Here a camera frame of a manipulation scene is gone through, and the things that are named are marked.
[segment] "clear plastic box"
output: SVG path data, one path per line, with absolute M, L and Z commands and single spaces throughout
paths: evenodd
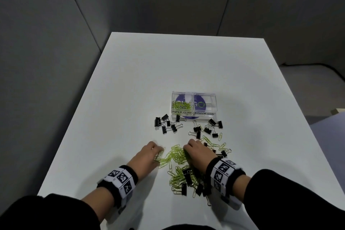
M 215 116 L 216 112 L 216 94 L 199 92 L 172 92 L 172 115 L 213 117 Z

